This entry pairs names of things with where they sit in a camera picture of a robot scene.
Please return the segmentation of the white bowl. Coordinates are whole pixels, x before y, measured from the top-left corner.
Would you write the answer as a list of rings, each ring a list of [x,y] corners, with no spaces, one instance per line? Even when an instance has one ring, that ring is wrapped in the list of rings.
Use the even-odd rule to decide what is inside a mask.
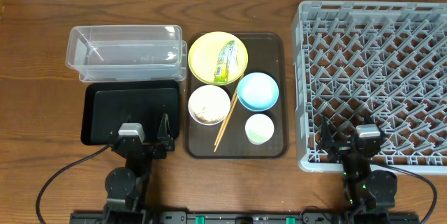
[[[223,121],[230,111],[229,95],[218,86],[205,85],[190,96],[188,110],[200,124],[211,126]]]

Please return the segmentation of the white cup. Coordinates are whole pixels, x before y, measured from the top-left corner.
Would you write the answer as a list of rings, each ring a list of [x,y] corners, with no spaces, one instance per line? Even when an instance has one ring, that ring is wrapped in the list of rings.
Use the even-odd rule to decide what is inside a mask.
[[[264,144],[274,134],[274,123],[265,114],[254,114],[247,119],[245,133],[250,143],[255,145]]]

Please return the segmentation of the light blue bowl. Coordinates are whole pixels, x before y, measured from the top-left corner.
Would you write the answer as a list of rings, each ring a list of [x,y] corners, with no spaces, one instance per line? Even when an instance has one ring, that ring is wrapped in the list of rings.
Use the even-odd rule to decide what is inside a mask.
[[[238,84],[237,97],[252,112],[266,111],[278,101],[279,86],[268,74],[250,73]]]

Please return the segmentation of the yellow plate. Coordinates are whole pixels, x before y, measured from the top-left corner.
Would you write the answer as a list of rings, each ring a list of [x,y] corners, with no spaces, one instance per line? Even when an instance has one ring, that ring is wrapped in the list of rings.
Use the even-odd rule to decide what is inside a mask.
[[[238,69],[230,72],[227,82],[214,82],[214,71],[219,52],[230,40],[235,40],[238,45]],[[188,54],[188,63],[192,74],[201,82],[212,85],[227,85],[236,81],[245,72],[248,62],[248,52],[244,43],[237,36],[222,31],[200,36],[190,47]]]

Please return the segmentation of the green snack wrapper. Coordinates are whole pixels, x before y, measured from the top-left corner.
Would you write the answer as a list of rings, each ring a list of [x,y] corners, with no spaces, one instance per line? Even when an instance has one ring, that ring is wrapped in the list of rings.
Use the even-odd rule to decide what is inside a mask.
[[[235,40],[228,41],[220,50],[214,71],[214,82],[224,83],[228,81],[230,72],[238,69],[237,62],[238,45]]]

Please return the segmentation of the rice and food scraps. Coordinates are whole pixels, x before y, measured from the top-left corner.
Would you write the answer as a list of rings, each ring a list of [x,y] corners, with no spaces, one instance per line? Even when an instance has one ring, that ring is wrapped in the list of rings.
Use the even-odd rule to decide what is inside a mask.
[[[204,124],[221,121],[227,114],[228,99],[224,96],[197,96],[191,101],[191,109],[197,120]]]

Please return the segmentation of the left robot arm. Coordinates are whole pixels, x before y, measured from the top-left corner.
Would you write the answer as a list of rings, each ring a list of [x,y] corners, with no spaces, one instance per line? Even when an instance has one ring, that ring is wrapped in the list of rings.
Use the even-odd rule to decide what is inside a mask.
[[[145,141],[145,132],[139,123],[124,123],[111,149],[126,159],[124,167],[115,168],[105,179],[108,193],[104,217],[105,224],[157,223],[155,213],[145,208],[145,197],[154,159],[165,159],[175,150],[170,134],[167,114],[161,123],[154,142]]]

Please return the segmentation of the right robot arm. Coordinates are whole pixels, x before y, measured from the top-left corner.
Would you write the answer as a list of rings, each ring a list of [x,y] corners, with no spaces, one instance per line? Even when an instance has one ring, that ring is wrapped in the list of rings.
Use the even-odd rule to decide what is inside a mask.
[[[371,169],[371,160],[381,149],[385,133],[371,117],[356,126],[347,141],[334,140],[326,117],[322,118],[318,148],[328,153],[330,161],[343,167],[346,199],[351,202],[339,218],[341,223],[389,223],[388,210],[395,206],[397,176],[386,170]]]

